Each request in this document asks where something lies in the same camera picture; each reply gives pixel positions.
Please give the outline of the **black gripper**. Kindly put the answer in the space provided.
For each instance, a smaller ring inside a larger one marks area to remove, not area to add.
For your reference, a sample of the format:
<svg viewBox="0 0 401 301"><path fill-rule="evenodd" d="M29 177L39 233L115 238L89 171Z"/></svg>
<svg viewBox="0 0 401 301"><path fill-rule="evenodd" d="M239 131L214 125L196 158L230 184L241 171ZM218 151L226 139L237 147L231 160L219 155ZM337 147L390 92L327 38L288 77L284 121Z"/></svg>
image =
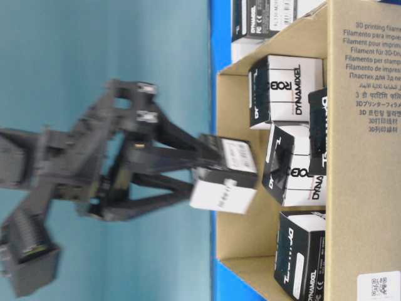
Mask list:
<svg viewBox="0 0 401 301"><path fill-rule="evenodd" d="M155 94L149 83L112 80L71 131L39 141L38 217L46 218L54 199L76 202L98 219L128 221L190 198L191 182L145 172L216 166L222 155L155 111ZM131 184L167 192L132 199Z"/></svg>

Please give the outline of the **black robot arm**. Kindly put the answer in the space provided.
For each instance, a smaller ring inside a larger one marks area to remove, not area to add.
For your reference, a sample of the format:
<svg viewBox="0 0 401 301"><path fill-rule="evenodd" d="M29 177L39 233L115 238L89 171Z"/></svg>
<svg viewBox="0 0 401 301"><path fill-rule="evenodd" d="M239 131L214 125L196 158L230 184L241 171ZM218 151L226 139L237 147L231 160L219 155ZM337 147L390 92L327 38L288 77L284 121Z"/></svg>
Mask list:
<svg viewBox="0 0 401 301"><path fill-rule="evenodd" d="M53 199L126 221L177 204L193 185L170 171L214 167L220 153L176 126L146 82L110 80L72 129L1 129L1 187L27 191L19 209L44 218Z"/></svg>

